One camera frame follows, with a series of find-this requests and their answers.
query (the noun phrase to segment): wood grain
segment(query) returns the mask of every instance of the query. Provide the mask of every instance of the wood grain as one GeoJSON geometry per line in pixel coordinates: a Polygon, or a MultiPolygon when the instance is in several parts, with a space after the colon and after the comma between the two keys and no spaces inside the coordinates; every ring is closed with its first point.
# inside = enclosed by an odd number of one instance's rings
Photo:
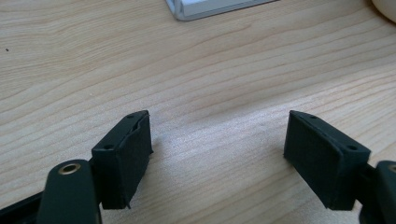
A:
{"type": "Polygon", "coordinates": [[[0,3],[0,207],[148,109],[148,170],[105,223],[358,223],[283,159],[291,109],[396,160],[396,25],[370,1],[282,0],[198,21],[165,1],[0,3]]]}

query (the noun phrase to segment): white keyboard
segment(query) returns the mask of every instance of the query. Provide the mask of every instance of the white keyboard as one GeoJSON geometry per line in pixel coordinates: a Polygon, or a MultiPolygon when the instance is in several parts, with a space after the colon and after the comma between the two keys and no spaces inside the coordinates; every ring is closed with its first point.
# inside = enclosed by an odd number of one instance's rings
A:
{"type": "Polygon", "coordinates": [[[197,20],[272,1],[274,0],[166,0],[174,16],[181,21],[197,20]]]}

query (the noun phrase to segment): white cup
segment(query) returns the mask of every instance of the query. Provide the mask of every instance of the white cup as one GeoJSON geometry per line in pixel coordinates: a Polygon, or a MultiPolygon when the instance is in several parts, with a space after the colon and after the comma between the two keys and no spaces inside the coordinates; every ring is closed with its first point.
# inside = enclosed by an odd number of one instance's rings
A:
{"type": "Polygon", "coordinates": [[[382,14],[396,22],[396,0],[373,0],[373,3],[382,14]]]}

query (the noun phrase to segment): black clamp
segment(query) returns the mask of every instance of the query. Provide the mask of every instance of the black clamp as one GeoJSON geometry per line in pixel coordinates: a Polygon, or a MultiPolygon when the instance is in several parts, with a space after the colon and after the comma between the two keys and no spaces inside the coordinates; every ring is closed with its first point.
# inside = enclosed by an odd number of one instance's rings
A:
{"type": "Polygon", "coordinates": [[[361,223],[396,223],[396,162],[370,166],[371,150],[316,116],[290,111],[285,158],[326,208],[363,205],[361,223]]]}
{"type": "Polygon", "coordinates": [[[152,152],[149,112],[130,114],[92,149],[89,161],[52,168],[44,191],[2,209],[0,223],[102,223],[99,203],[129,207],[152,152]]]}

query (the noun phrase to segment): white object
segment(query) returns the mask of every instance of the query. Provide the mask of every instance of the white object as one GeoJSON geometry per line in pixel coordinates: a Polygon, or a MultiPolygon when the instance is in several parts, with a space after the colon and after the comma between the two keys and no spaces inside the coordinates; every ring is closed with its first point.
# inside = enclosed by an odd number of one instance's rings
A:
{"type": "Polygon", "coordinates": [[[174,16],[180,21],[193,21],[274,0],[166,0],[174,16]]]}
{"type": "Polygon", "coordinates": [[[373,0],[373,3],[382,14],[396,22],[396,0],[373,0]]]}

